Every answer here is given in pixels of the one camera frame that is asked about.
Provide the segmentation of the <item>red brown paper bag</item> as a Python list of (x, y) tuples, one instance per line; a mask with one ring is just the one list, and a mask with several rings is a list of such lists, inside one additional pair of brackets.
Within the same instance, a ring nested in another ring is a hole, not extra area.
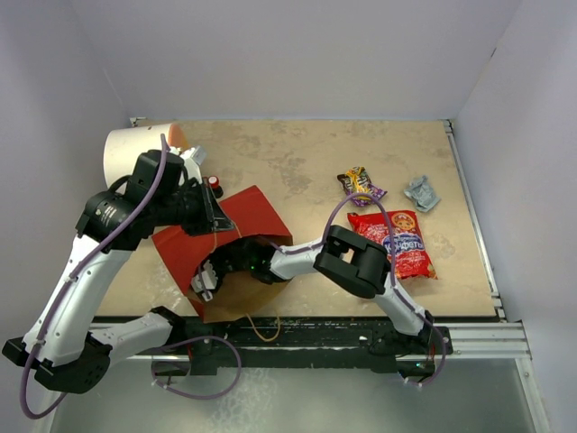
[(233, 231), (190, 236), (170, 226), (152, 237), (174, 282), (206, 324), (232, 322), (269, 305), (288, 282), (268, 271), (292, 234), (255, 185), (220, 202)]

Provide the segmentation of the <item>purple brown M&M's packet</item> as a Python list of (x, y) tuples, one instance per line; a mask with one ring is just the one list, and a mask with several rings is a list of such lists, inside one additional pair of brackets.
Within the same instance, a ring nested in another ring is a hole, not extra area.
[(381, 189), (381, 188), (375, 186), (372, 183), (372, 181), (371, 181), (371, 193), (353, 193), (353, 194), (350, 194), (350, 193), (347, 193), (345, 188), (344, 188), (344, 174), (337, 175), (336, 179), (340, 182), (345, 195), (352, 197), (353, 203), (357, 207), (368, 206), (371, 203), (371, 200), (373, 198), (376, 199), (377, 201), (379, 201), (382, 198), (384, 198), (387, 194), (387, 190), (384, 190), (384, 189)]

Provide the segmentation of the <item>red candy snack bag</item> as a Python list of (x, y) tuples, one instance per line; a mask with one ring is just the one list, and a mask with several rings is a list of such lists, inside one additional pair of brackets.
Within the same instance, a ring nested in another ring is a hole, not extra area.
[[(416, 213), (396, 210), (387, 215), (393, 228), (396, 276), (401, 280), (416, 277), (436, 279), (436, 271), (426, 251)], [(347, 219), (355, 233), (382, 244), (387, 249), (388, 259), (391, 258), (389, 228), (381, 213), (348, 213)]]

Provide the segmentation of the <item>white silver snack packet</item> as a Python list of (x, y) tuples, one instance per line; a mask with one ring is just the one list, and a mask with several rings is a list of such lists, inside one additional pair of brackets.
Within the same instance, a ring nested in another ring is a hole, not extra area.
[(441, 201), (426, 175), (412, 179), (404, 189), (404, 194), (423, 213), (429, 212)]

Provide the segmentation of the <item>yellow M&M's packet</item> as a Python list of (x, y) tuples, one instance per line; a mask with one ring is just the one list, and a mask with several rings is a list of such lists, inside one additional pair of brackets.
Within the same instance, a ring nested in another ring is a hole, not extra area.
[(344, 174), (344, 188), (347, 193), (371, 193), (371, 179), (363, 166), (355, 166)]

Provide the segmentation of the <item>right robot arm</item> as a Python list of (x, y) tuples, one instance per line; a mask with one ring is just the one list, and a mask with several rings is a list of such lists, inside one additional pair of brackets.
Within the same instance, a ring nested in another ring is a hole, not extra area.
[(224, 278), (236, 272), (269, 285), (320, 273), (349, 294), (374, 301), (409, 352), (421, 353), (433, 342), (433, 319), (395, 278), (387, 249), (344, 227), (330, 226), (326, 238), (292, 246), (263, 236), (220, 246), (197, 267), (192, 289), (203, 301), (212, 301)]

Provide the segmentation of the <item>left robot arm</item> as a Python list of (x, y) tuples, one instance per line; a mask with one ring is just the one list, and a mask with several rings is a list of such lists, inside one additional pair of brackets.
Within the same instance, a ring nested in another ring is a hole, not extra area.
[(31, 330), (6, 341), (3, 355), (33, 370), (35, 381), (48, 390), (81, 394), (132, 355), (156, 347), (166, 354), (181, 350), (186, 322), (165, 307), (108, 330), (90, 328), (116, 274), (141, 240), (162, 226), (188, 235), (234, 227), (191, 151), (144, 152), (132, 174), (87, 201), (57, 288)]

